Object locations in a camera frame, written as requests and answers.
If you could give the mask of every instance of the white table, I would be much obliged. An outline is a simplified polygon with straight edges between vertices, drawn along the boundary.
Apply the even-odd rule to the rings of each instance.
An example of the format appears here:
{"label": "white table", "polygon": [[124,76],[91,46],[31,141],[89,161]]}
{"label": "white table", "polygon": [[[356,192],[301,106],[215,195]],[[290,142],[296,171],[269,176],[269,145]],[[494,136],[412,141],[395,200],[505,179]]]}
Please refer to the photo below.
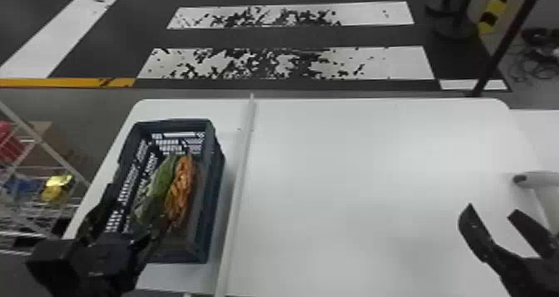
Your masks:
{"label": "white table", "polygon": [[559,172],[559,111],[515,110],[512,114],[543,168]]}
{"label": "white table", "polygon": [[[210,118],[230,192],[245,105],[138,103],[65,236],[98,202],[137,121]],[[473,202],[501,245],[533,255],[506,217],[519,208],[542,220],[536,199],[510,181],[536,169],[532,146],[495,100],[258,100],[226,292],[507,296],[458,233],[458,214]],[[138,288],[213,293],[223,228],[208,265],[149,265]]]}

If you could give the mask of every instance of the gray floor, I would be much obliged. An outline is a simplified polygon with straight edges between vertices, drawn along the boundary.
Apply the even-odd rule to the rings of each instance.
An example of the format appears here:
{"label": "gray floor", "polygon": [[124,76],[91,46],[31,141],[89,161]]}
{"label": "gray floor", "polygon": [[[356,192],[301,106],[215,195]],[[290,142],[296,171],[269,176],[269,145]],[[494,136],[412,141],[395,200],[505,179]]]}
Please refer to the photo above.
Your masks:
{"label": "gray floor", "polygon": [[[502,62],[506,70],[512,57]],[[514,92],[487,93],[506,102],[511,108],[559,109],[559,81],[534,81],[514,83]],[[70,144],[86,152],[90,167],[101,164],[122,122],[134,104],[147,98],[245,98],[248,91],[186,91],[186,90],[67,90],[67,89],[3,89],[0,101],[10,106],[20,117],[27,120],[55,122],[65,132]],[[362,98],[362,97],[462,97],[461,92],[255,92],[257,97],[315,97],[315,98]],[[11,296],[48,296],[25,270],[22,257],[0,256],[0,291],[9,287]],[[130,296],[166,296],[169,293],[135,291]]]}

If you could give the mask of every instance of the white painted stripe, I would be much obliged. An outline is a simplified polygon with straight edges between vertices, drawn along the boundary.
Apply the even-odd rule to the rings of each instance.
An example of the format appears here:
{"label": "white painted stripe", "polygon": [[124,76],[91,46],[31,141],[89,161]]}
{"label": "white painted stripe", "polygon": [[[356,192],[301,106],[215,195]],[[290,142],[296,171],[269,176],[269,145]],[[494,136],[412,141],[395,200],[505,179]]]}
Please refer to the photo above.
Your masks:
{"label": "white painted stripe", "polygon": [[[441,80],[441,88],[443,90],[470,91],[476,84],[477,80]],[[506,91],[507,84],[503,80],[490,80],[485,86],[486,91]]]}
{"label": "white painted stripe", "polygon": [[393,80],[432,80],[435,78],[421,46],[388,47],[388,74]]}
{"label": "white painted stripe", "polygon": [[406,2],[348,2],[305,5],[181,7],[169,29],[413,24]]}
{"label": "white painted stripe", "polygon": [[0,77],[48,77],[116,0],[73,0],[0,66]]}
{"label": "white painted stripe", "polygon": [[156,48],[137,77],[434,79],[422,47]]}

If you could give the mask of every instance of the stanchion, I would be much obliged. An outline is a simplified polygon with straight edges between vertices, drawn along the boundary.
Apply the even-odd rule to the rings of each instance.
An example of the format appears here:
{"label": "stanchion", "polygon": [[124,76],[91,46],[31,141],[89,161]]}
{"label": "stanchion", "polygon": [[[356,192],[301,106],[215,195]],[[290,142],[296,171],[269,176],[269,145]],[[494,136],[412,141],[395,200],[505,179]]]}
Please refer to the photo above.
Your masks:
{"label": "stanchion", "polygon": [[462,0],[460,9],[454,17],[438,19],[435,22],[435,33],[453,41],[467,41],[477,33],[477,26],[467,18],[467,8],[472,0]]}
{"label": "stanchion", "polygon": [[473,90],[466,93],[467,97],[480,97],[483,94],[483,90],[485,89],[485,86],[489,82],[489,79],[491,78],[493,73],[495,73],[495,71],[497,70],[497,66],[499,65],[499,62],[507,53],[508,48],[512,44],[512,41],[514,41],[518,32],[520,32],[522,25],[524,25],[524,22],[528,18],[528,15],[536,5],[537,1],[538,0],[524,0],[524,3],[520,7],[517,16],[512,21],[511,26],[507,30],[507,33],[499,43],[497,50],[495,51],[495,53],[493,53],[491,59],[489,60],[489,63],[485,67],[485,70],[483,71],[482,75],[479,77],[476,86],[473,88]]}
{"label": "stanchion", "polygon": [[455,15],[459,7],[458,0],[429,0],[425,4],[425,11],[433,17],[448,17]]}

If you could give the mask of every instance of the plastic basket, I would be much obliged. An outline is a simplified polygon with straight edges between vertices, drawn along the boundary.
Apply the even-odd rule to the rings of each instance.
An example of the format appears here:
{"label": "plastic basket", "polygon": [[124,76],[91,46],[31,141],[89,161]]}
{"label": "plastic basket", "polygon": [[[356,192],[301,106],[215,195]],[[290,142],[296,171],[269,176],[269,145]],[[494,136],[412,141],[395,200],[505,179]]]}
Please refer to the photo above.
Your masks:
{"label": "plastic basket", "polygon": [[136,123],[118,158],[118,170],[105,194],[116,197],[104,232],[132,234],[131,208],[151,175],[171,153],[190,151],[198,166],[189,211],[181,227],[167,233],[151,262],[205,263],[210,251],[225,157],[211,121],[204,119]]}

